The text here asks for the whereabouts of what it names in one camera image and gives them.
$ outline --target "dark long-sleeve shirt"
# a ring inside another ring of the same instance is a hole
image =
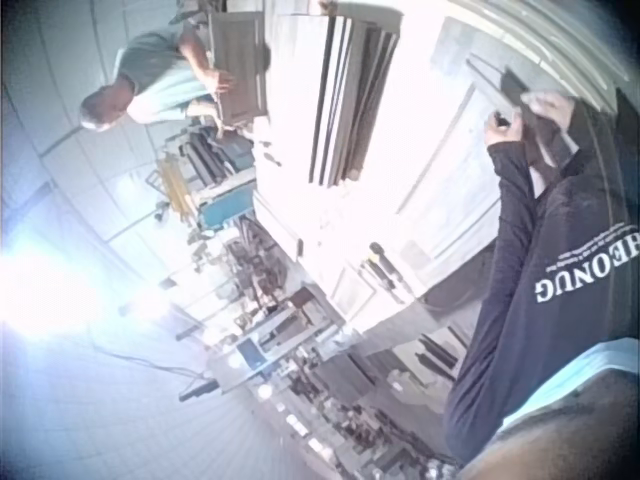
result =
[[[445,411],[447,442],[463,463],[573,358],[638,337],[640,234],[608,124],[579,104],[569,134],[581,149],[542,209],[523,144],[488,150],[501,194],[494,263]]]

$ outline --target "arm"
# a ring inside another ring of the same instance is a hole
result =
[[[209,66],[207,51],[196,31],[185,23],[178,40],[178,51],[187,59],[196,78],[209,90],[211,95],[226,92],[232,87],[233,78],[227,73]]]
[[[207,51],[193,27],[187,23],[178,40],[178,51],[187,59],[195,76],[203,81],[210,69]]]
[[[168,120],[184,120],[187,117],[211,116],[214,118],[217,125],[219,119],[215,103],[199,99],[191,100],[191,102],[181,106],[154,112],[153,114],[136,112],[135,109],[131,109],[128,113],[129,116],[137,123],[143,124],[164,122]]]
[[[535,197],[521,141],[488,147],[495,172],[500,177],[501,210],[498,237],[487,297],[482,303],[467,356],[447,399],[445,424],[447,443],[466,461],[490,439],[501,418],[488,379],[513,296],[529,252],[535,227]]]

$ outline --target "light fixture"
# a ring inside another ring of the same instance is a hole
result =
[[[273,395],[273,387],[271,385],[269,385],[268,383],[263,383],[262,385],[260,385],[258,387],[258,396],[262,400],[270,399],[271,395]]]
[[[316,453],[320,453],[322,452],[322,450],[324,450],[324,447],[322,446],[322,444],[315,437],[309,440],[307,444]]]
[[[231,368],[240,368],[243,362],[244,362],[244,358],[242,358],[242,355],[240,354],[240,352],[237,352],[237,351],[229,355],[229,359],[227,360],[227,364]]]
[[[296,417],[293,413],[287,415],[287,418],[285,420],[289,425],[293,427],[296,432],[298,432],[298,435],[300,435],[301,437],[305,437],[309,434],[309,430],[307,430],[306,427],[302,425],[300,420],[298,420],[298,417]]]

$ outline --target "bright light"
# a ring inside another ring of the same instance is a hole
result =
[[[213,347],[220,340],[222,340],[222,335],[220,334],[220,330],[218,328],[207,327],[202,333],[202,341],[209,347]]]
[[[34,338],[84,328],[104,314],[99,291],[59,258],[0,258],[0,320]]]
[[[293,427],[296,423],[298,423],[298,417],[296,417],[293,413],[290,413],[289,415],[287,415],[287,418],[285,418],[285,421]]]
[[[328,462],[329,460],[331,460],[331,457],[333,457],[333,450],[331,450],[329,447],[324,447],[322,449],[322,452],[320,452],[320,455]]]
[[[162,317],[169,310],[166,294],[157,287],[145,288],[138,292],[131,302],[133,314],[143,320]]]
[[[240,368],[244,363],[244,358],[242,358],[240,352],[233,352],[231,355],[229,355],[227,363],[231,368]]]
[[[311,449],[316,453],[320,453],[322,450],[324,450],[324,447],[322,446],[322,444],[315,438],[312,438],[311,440],[309,440],[308,444],[311,447]]]
[[[293,427],[296,432],[298,432],[298,435],[300,435],[301,437],[304,437],[309,433],[309,430],[307,430],[306,427],[302,425],[300,420],[298,420],[298,417],[296,417],[293,413],[287,415],[287,418],[285,420],[289,425]]]
[[[268,400],[273,395],[273,387],[268,383],[263,383],[258,387],[258,396],[262,400]]]

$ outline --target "green shirt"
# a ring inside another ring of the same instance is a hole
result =
[[[143,33],[118,52],[114,78],[133,82],[127,113],[139,123],[181,120],[192,100],[209,93],[178,50],[182,31],[176,25]]]

